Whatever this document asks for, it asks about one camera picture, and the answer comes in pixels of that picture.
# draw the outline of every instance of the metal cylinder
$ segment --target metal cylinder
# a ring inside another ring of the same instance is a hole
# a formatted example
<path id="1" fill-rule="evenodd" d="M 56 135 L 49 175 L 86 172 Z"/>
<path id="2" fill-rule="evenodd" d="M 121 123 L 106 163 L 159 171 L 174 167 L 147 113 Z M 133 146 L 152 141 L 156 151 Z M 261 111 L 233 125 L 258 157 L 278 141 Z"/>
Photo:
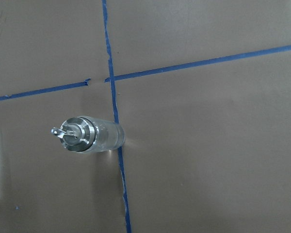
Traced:
<path id="1" fill-rule="evenodd" d="M 70 118 L 51 133 L 60 138 L 64 148 L 79 153 L 114 150 L 125 141 L 119 124 L 90 116 Z"/>

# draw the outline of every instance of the blue painter's tape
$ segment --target blue painter's tape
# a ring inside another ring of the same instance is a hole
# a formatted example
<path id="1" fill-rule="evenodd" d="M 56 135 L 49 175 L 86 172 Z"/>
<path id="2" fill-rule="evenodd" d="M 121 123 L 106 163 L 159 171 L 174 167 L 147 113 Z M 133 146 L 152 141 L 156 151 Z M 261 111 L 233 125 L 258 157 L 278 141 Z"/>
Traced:
<path id="1" fill-rule="evenodd" d="M 90 80 L 91 79 L 86 79 L 80 83 L 72 83 L 72 84 L 67 84 L 67 85 L 62 85 L 62 86 L 55 86 L 55 87 L 50 87 L 50 88 L 45 88 L 45 89 L 39 89 L 39 90 L 35 90 L 35 91 L 27 91 L 27 92 L 12 94 L 12 95 L 0 96 L 0 101 L 9 100 L 9 99 L 16 99 L 16 98 L 25 97 L 25 96 L 33 96 L 33 95 L 43 94 L 43 93 L 52 92 L 52 91 L 61 91 L 61 90 L 75 88 L 75 87 L 88 86 L 88 82 Z"/>
<path id="2" fill-rule="evenodd" d="M 102 10 L 103 10 L 105 37 L 106 37 L 106 47 L 107 47 L 107 53 L 109 55 L 108 65 L 109 65 L 109 74 L 110 74 L 110 87 L 111 87 L 111 95 L 112 95 L 114 121 L 116 123 L 119 123 L 118 110 L 116 106 L 116 88 L 115 88 L 115 79 L 114 79 L 114 71 L 113 71 L 112 52 L 111 52 L 111 45 L 110 45 L 108 29 L 107 29 L 107 24 L 108 24 L 107 3 L 106 3 L 106 0 L 101 0 L 101 2 L 102 2 Z M 120 166 L 120 170 L 122 174 L 122 181 L 123 181 L 123 201 L 125 205 L 126 230 L 127 230 L 127 233 L 131 233 L 122 148 L 118 149 L 118 160 L 119 160 L 119 166 Z"/>
<path id="3" fill-rule="evenodd" d="M 240 53 L 236 55 L 212 58 L 212 59 L 198 61 L 198 62 L 191 62 L 191 63 L 185 63 L 181 65 L 163 67 L 163 68 L 158 68 L 158 69 L 151 69 L 151 70 L 146 70 L 146 71 L 141 71 L 141 72 L 136 72 L 136 73 L 131 73 L 131 74 L 118 75 L 114 77 L 114 80 L 136 78 L 136 77 L 141 77 L 145 75 L 158 74 L 158 73 L 163 73 L 163 72 L 168 72 L 168 71 L 173 71 L 173 70 L 178 70 L 178 69 L 186 69 L 186 68 L 191 68 L 191 67 L 205 66 L 205 65 L 210 65 L 214 63 L 228 62 L 228 61 L 249 58 L 249 57 L 257 57 L 257 56 L 262 56 L 262 55 L 267 55 L 267 54 L 272 54 L 272 53 L 277 53 L 277 52 L 286 52 L 290 50 L 291 50 L 291 45 L 288 45 L 288 46 L 282 46 L 282 47 L 277 47 L 277 48 L 272 48 L 272 49 L 267 49 L 267 50 Z M 110 80 L 111 80 L 110 78 L 105 79 L 105 83 L 110 82 Z"/>

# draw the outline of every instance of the blue tape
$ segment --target blue tape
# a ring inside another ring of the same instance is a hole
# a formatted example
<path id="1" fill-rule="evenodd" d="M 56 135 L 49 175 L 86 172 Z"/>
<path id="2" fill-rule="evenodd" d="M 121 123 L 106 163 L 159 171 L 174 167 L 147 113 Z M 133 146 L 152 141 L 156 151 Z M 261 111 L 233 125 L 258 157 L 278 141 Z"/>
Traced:
<path id="1" fill-rule="evenodd" d="M 67 84 L 67 85 L 62 85 L 62 86 L 55 86 L 55 87 L 50 87 L 50 88 L 45 88 L 45 89 L 39 89 L 39 90 L 35 90 L 35 91 L 27 91 L 27 92 L 12 94 L 12 95 L 0 96 L 0 101 L 16 99 L 16 98 L 25 97 L 25 96 L 33 96 L 33 95 L 43 94 L 43 93 L 52 92 L 52 91 L 61 91 L 61 90 L 75 88 L 75 87 L 88 86 L 88 82 L 90 80 L 91 79 L 86 79 L 80 83 L 72 83 L 72 84 Z"/>
<path id="2" fill-rule="evenodd" d="M 110 45 L 108 29 L 107 29 L 107 23 L 108 23 L 107 3 L 106 3 L 106 0 L 101 0 L 101 2 L 102 2 L 102 10 L 103 10 L 103 21 L 104 21 L 104 27 L 105 27 L 107 53 L 109 55 L 108 64 L 109 64 L 109 73 L 110 73 L 110 87 L 111 87 L 111 94 L 112 94 L 114 121 L 116 123 L 119 123 L 118 110 L 116 106 L 116 88 L 115 88 L 115 79 L 114 79 L 114 71 L 113 71 L 111 45 Z M 123 181 L 123 201 L 125 205 L 126 230 L 127 230 L 127 233 L 131 233 L 129 206 L 128 206 L 126 180 L 125 180 L 125 172 L 124 172 L 124 160 L 123 160 L 123 152 L 122 152 L 121 147 L 118 149 L 118 160 L 119 160 L 119 166 L 120 166 L 120 170 L 122 174 L 122 181 Z"/>
<path id="3" fill-rule="evenodd" d="M 243 58 L 262 56 L 262 55 L 267 55 L 267 54 L 272 54 L 272 53 L 277 53 L 277 52 L 285 52 L 285 51 L 290 51 L 290 50 L 291 50 L 291 45 L 288 45 L 288 46 L 282 46 L 282 47 L 277 47 L 277 48 L 272 48 L 272 49 L 267 49 L 267 50 L 240 53 L 236 55 L 212 58 L 212 59 L 198 61 L 198 62 L 191 62 L 191 63 L 185 63 L 185 64 L 175 65 L 175 66 L 170 66 L 170 67 L 163 67 L 163 68 L 158 68 L 158 69 L 135 72 L 131 74 L 118 75 L 114 77 L 114 80 L 136 78 L 136 77 L 141 77 L 145 75 L 164 73 L 164 72 L 178 70 L 178 69 L 200 67 L 200 66 L 210 65 L 214 63 L 228 62 L 228 61 L 233 61 L 233 60 L 238 60 L 238 59 L 243 59 Z M 110 78 L 105 79 L 105 83 L 110 82 L 110 80 L 111 80 Z"/>

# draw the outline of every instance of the cylindrical metal part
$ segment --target cylindrical metal part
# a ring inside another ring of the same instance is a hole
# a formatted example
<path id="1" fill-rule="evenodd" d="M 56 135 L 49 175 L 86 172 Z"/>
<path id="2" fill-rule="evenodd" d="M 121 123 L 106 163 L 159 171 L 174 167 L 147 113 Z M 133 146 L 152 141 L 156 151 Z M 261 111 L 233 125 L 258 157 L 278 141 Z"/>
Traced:
<path id="1" fill-rule="evenodd" d="M 114 150 L 125 141 L 124 130 L 119 124 L 90 116 L 70 118 L 51 133 L 60 138 L 67 150 L 79 153 Z"/>

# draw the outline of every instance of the tape strip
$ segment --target tape strip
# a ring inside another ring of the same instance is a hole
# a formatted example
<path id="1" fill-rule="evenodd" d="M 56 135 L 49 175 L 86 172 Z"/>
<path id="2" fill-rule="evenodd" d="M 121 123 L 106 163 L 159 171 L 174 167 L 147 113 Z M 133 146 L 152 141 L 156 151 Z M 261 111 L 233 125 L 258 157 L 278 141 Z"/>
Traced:
<path id="1" fill-rule="evenodd" d="M 277 48 L 272 48 L 272 49 L 267 49 L 267 50 L 240 53 L 236 55 L 212 58 L 212 59 L 198 61 L 198 62 L 191 62 L 191 63 L 185 63 L 185 64 L 175 65 L 175 66 L 170 66 L 170 67 L 163 67 L 163 68 L 158 68 L 158 69 L 135 72 L 131 74 L 118 75 L 114 77 L 114 80 L 117 81 L 117 80 L 123 80 L 123 79 L 136 78 L 136 77 L 141 77 L 145 75 L 164 73 L 164 72 L 178 70 L 178 69 L 200 67 L 200 66 L 210 65 L 214 63 L 228 62 L 228 61 L 249 58 L 249 57 L 257 57 L 257 56 L 262 56 L 262 55 L 267 55 L 267 54 L 272 54 L 272 53 L 277 53 L 277 52 L 286 52 L 290 50 L 291 50 L 291 45 L 288 45 L 288 46 L 282 46 L 282 47 L 277 47 Z M 110 82 L 110 78 L 105 79 L 105 83 L 107 82 Z"/>
<path id="2" fill-rule="evenodd" d="M 72 83 L 72 84 L 67 84 L 67 85 L 62 85 L 62 86 L 55 86 L 55 87 L 50 87 L 50 88 L 45 88 L 45 89 L 39 89 L 39 90 L 35 90 L 35 91 L 27 91 L 27 92 L 12 94 L 12 95 L 0 96 L 0 101 L 9 100 L 9 99 L 16 99 L 16 98 L 25 97 L 25 96 L 33 96 L 33 95 L 43 94 L 43 93 L 52 92 L 52 91 L 61 91 L 61 90 L 75 88 L 75 87 L 88 86 L 88 82 L 90 80 L 91 79 L 86 79 L 80 83 Z"/>
<path id="3" fill-rule="evenodd" d="M 111 45 L 110 45 L 108 29 L 107 29 L 107 23 L 108 23 L 107 3 L 106 3 L 106 0 L 101 0 L 101 1 L 102 1 L 103 21 L 104 21 L 104 27 L 105 27 L 107 53 L 109 55 L 108 64 L 109 64 L 109 73 L 110 73 L 110 87 L 111 87 L 111 94 L 112 94 L 114 121 L 116 123 L 119 123 L 118 110 L 117 110 L 117 106 L 116 106 L 116 88 L 115 88 L 115 81 L 114 81 Z M 121 147 L 118 149 L 118 160 L 119 160 L 119 166 L 120 166 L 120 170 L 121 170 L 121 174 L 122 174 L 122 181 L 123 181 L 123 201 L 124 201 L 124 205 L 125 205 L 126 230 L 127 230 L 127 233 L 131 233 L 129 206 L 128 206 L 126 180 L 125 180 L 125 172 L 124 172 L 123 152 L 122 152 Z"/>

